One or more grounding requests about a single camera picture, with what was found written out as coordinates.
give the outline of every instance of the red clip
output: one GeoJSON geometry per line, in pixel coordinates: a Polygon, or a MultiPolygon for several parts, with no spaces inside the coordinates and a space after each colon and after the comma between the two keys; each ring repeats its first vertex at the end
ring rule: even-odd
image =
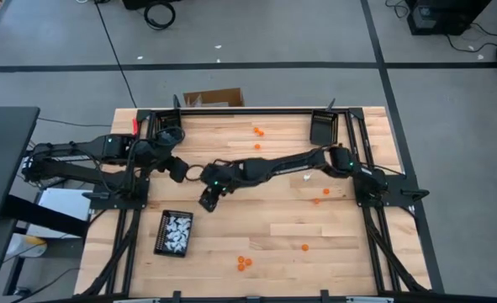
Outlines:
{"type": "Polygon", "coordinates": [[[132,118],[132,135],[138,135],[138,122],[136,122],[136,118],[132,118]]]}

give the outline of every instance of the black desk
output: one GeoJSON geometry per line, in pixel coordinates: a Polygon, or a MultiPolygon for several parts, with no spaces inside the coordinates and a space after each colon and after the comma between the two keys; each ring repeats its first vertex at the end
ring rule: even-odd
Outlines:
{"type": "Polygon", "coordinates": [[[36,107],[0,107],[0,263],[17,220],[80,237],[87,233],[87,222],[9,194],[38,117],[36,107]]]}

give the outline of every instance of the cardboard box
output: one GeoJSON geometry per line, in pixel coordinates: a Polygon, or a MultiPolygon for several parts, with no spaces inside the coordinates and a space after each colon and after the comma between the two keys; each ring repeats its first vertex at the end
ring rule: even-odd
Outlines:
{"type": "Polygon", "coordinates": [[[212,91],[184,93],[187,107],[235,107],[245,106],[240,88],[217,89],[212,91]]]}

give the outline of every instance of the wooden table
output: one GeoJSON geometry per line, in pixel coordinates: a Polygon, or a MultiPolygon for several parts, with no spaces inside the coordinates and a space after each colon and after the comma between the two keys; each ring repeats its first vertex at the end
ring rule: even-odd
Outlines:
{"type": "MultiPolygon", "coordinates": [[[[400,170],[385,108],[363,110],[375,163],[400,170]]],[[[112,132],[130,133],[135,113],[135,109],[118,109],[112,132]]],[[[186,138],[173,153],[189,164],[205,165],[216,158],[274,158],[306,152],[314,148],[309,143],[309,120],[308,114],[183,116],[186,138]],[[256,136],[254,127],[265,135],[256,136]],[[260,150],[254,148],[256,143],[260,150]]],[[[349,146],[342,118],[338,138],[349,146]]],[[[140,220],[130,297],[171,297],[174,290],[181,290],[183,297],[318,296],[320,290],[329,290],[330,295],[375,295],[366,229],[352,181],[311,173],[307,182],[303,180],[306,172],[298,172],[239,189],[221,198],[216,211],[208,213],[198,203],[203,183],[174,183],[167,174],[154,172],[149,204],[140,220]],[[327,188],[330,194],[324,195],[327,188]],[[153,254],[163,210],[194,213],[185,258],[153,254]],[[303,244],[309,245],[308,252],[302,251],[303,244]],[[239,272],[238,256],[251,258],[253,265],[239,272]]],[[[429,288],[414,219],[399,208],[385,210],[396,255],[429,288]]],[[[118,213],[109,210],[91,226],[75,293],[85,290],[108,260],[118,213]]],[[[380,258],[390,289],[389,271],[380,258]]],[[[122,259],[117,291],[123,272],[122,259]]]]}

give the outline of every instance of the concrete floor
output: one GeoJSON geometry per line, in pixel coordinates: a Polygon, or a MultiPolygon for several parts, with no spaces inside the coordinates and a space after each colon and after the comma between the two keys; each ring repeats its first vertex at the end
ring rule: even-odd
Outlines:
{"type": "MultiPolygon", "coordinates": [[[[493,47],[479,61],[478,54],[452,50],[444,37],[410,35],[383,0],[368,3],[386,62],[495,61],[493,47]]],[[[183,0],[174,7],[175,24],[154,32],[120,1],[101,6],[122,64],[375,62],[360,1],[183,0]]],[[[497,31],[497,0],[477,22],[497,31]]],[[[474,30],[453,39],[463,48],[497,42],[474,30]]],[[[114,64],[91,1],[12,0],[0,22],[0,66],[114,64]]],[[[171,106],[174,93],[233,87],[242,88],[246,106],[326,105],[332,98],[343,106],[387,105],[377,68],[126,76],[141,107],[171,106]]],[[[389,77],[419,184],[431,191],[424,204],[445,291],[497,296],[497,69],[399,69],[389,77]]],[[[116,108],[132,106],[119,72],[0,72],[0,105],[36,105],[42,117],[84,124],[109,124],[116,108]]],[[[40,121],[33,140],[83,141],[105,131],[40,121]]],[[[13,192],[27,199],[36,193],[19,179],[13,192]]],[[[77,258],[32,260],[20,284],[36,289],[78,265],[77,258]]],[[[68,297],[75,280],[70,273],[29,301],[68,297]]]]}

